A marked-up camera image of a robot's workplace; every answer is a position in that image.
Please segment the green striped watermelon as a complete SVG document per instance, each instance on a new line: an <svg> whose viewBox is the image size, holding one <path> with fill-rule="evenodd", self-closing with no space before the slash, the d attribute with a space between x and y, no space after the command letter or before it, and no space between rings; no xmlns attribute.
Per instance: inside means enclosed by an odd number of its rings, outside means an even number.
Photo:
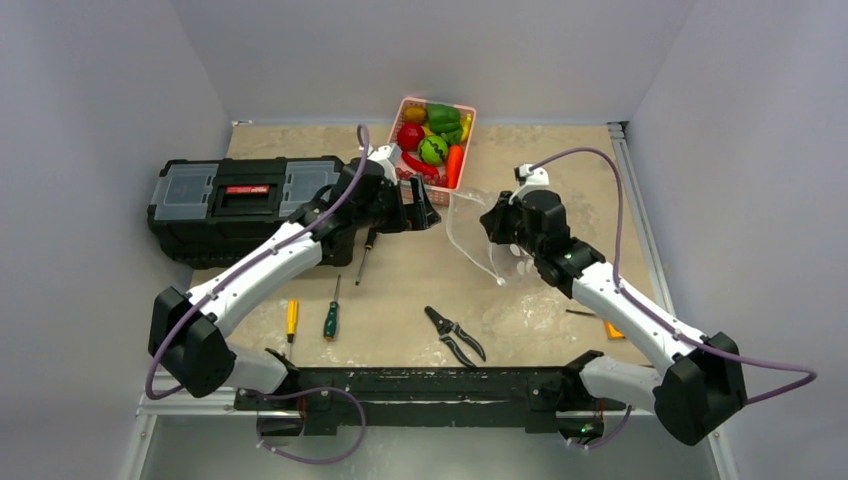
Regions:
<svg viewBox="0 0 848 480"><path fill-rule="evenodd" d="M434 167L442 166L448 156L449 144L440 136L429 135L418 145L420 159Z"/></svg>

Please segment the green bell pepper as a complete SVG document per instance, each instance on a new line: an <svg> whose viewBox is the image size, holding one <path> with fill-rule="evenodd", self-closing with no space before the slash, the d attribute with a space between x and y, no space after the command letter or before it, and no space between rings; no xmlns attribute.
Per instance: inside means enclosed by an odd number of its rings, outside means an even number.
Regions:
<svg viewBox="0 0 848 480"><path fill-rule="evenodd" d="M430 103L426 110L429 129L434 134L450 133L461 129L461 113L456 107Z"/></svg>

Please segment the red apple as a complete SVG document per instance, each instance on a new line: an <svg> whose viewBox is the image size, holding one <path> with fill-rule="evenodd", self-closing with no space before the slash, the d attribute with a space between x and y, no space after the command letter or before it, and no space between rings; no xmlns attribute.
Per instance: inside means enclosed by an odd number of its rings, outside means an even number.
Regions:
<svg viewBox="0 0 848 480"><path fill-rule="evenodd" d="M418 145L426 138L426 133L420 124L405 122L398 129L395 140L404 152L414 152Z"/></svg>

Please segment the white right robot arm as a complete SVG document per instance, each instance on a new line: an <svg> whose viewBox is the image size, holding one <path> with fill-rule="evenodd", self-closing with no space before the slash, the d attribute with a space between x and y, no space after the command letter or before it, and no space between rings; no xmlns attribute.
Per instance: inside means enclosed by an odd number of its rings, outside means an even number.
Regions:
<svg viewBox="0 0 848 480"><path fill-rule="evenodd" d="M491 243L528 253L545 283L612 323L649 362L585 354L561 381L569 404L606 398L649 411L689 446L747 405L736 342L724 333L706 336L630 290L612 263L572 235L558 194L539 190L514 200L504 191L480 223Z"/></svg>

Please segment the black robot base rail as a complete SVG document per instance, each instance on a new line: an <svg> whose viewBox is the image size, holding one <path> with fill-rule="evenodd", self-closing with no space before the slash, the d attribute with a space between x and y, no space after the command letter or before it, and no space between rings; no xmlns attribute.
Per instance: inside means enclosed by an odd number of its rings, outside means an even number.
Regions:
<svg viewBox="0 0 848 480"><path fill-rule="evenodd" d="M583 392L569 367L302 367L277 399L240 388L234 407L264 416L302 413L308 435L341 426L520 428L527 433L580 432L590 418L597 437L603 411L625 405Z"/></svg>

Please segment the pink perforated plastic basket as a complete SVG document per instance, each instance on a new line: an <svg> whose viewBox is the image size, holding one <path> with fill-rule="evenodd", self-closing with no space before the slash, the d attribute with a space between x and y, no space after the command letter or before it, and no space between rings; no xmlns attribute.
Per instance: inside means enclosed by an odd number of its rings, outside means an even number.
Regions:
<svg viewBox="0 0 848 480"><path fill-rule="evenodd" d="M389 142L401 149L395 172L405 195L418 176L433 204L450 203L461 183L476 119L470 106L413 97L401 101Z"/></svg>

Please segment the clear dotted zip top bag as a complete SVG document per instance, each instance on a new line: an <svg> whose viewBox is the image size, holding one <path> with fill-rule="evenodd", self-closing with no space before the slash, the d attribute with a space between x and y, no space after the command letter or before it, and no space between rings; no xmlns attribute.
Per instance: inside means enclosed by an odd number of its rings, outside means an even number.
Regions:
<svg viewBox="0 0 848 480"><path fill-rule="evenodd" d="M481 217L493 209L498 194L468 188L450 192L446 232L451 244L500 287L529 288L541 283L531 255L521 247L491 243Z"/></svg>

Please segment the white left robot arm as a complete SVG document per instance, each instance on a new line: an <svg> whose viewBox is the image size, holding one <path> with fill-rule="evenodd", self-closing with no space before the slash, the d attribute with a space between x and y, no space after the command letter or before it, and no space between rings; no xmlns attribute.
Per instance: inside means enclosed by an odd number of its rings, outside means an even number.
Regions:
<svg viewBox="0 0 848 480"><path fill-rule="evenodd" d="M223 386L259 393L272 408L297 399L294 365L274 350L231 345L229 336L264 299L319 265L347 266L362 227L382 234L423 231L441 216L420 176L413 176L405 202L395 169L355 159L332 185L319 188L258 248L205 283L181 292L173 287L155 299L145 381L151 400L180 390L195 398Z"/></svg>

